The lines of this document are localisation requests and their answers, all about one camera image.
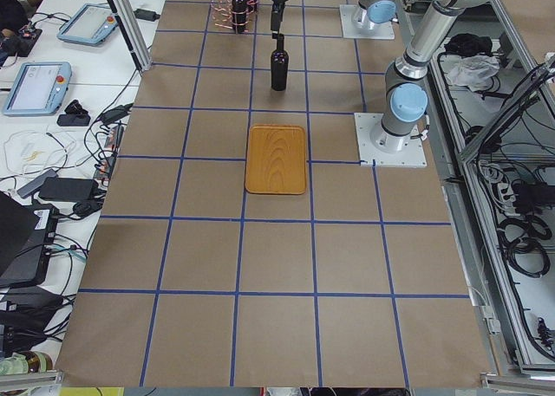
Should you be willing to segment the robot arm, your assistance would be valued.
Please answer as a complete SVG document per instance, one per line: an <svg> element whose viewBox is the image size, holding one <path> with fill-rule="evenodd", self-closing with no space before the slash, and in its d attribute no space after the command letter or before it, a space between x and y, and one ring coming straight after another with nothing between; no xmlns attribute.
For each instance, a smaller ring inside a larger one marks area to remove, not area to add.
<svg viewBox="0 0 555 396"><path fill-rule="evenodd" d="M352 16L358 29L372 30L390 23L396 15L395 0L357 0L358 7Z"/></svg>
<svg viewBox="0 0 555 396"><path fill-rule="evenodd" d="M418 120L426 113L427 93L421 81L428 73L434 52L444 41L456 18L467 8L491 0L429 0L431 2L404 53L386 72L386 109L370 131L373 146L398 153L407 145Z"/></svg>

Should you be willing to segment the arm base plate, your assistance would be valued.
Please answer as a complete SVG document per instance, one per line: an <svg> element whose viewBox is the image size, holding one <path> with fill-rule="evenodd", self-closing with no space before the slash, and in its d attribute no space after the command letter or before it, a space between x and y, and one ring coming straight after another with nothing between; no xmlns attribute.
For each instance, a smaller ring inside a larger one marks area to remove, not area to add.
<svg viewBox="0 0 555 396"><path fill-rule="evenodd" d="M427 166L423 142L416 124L410 134L393 136L382 128L382 114L355 113L354 119L360 166Z"/></svg>
<svg viewBox="0 0 555 396"><path fill-rule="evenodd" d="M395 33L392 26L394 17L395 5L390 1L373 3L367 9L359 5L340 6L344 38L394 40Z"/></svg>

